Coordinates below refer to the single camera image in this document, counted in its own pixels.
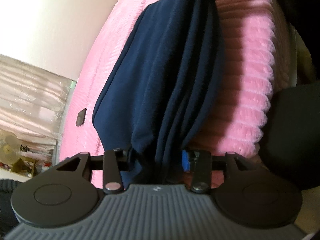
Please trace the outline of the pink ribbed bed blanket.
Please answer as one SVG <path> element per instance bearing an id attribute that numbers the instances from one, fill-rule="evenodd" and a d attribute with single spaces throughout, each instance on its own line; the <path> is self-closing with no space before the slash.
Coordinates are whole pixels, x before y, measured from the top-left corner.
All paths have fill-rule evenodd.
<path id="1" fill-rule="evenodd" d="M 58 160 L 101 155 L 92 113 L 140 13 L 158 0 L 118 0 L 83 65 L 68 109 Z M 272 95 L 290 84 L 289 28 L 276 0 L 216 0 L 225 39 L 225 70 L 217 102 L 189 146 L 214 155 L 259 151 Z M 86 108 L 85 123 L 76 127 Z"/>

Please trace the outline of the black smartphone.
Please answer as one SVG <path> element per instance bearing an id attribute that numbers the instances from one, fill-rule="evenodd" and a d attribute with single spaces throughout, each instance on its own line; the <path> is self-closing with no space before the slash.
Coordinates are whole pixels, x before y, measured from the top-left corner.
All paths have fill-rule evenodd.
<path id="1" fill-rule="evenodd" d="M 87 113 L 86 108 L 82 109 L 78 113 L 77 118 L 76 118 L 76 123 L 75 123 L 76 127 L 82 126 L 85 123 L 86 113 Z"/>

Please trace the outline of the black puffer jacket left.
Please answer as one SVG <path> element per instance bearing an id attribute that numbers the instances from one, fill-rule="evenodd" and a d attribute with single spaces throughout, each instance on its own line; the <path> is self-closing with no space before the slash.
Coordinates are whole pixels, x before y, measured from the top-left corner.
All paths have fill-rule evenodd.
<path id="1" fill-rule="evenodd" d="M 11 195 L 20 184 L 21 182 L 12 179 L 1 179 L 1 237 L 18 224 L 18 220 L 11 207 Z"/>

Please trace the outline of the navy fleece sweatpants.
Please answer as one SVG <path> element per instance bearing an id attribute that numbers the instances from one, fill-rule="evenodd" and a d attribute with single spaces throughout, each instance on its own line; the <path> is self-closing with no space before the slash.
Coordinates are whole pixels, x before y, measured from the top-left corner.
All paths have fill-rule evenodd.
<path id="1" fill-rule="evenodd" d="M 131 147 L 124 186 L 181 170 L 210 112 L 224 45 L 215 0 L 159 0 L 137 19 L 94 107 L 105 150 Z"/>

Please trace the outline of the pink sheer curtain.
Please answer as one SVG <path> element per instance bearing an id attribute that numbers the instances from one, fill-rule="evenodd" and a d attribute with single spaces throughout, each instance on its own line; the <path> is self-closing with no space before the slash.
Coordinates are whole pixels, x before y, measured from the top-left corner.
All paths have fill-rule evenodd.
<path id="1" fill-rule="evenodd" d="M 75 81 L 1 56 L 1 129 L 21 141 L 55 146 Z"/>

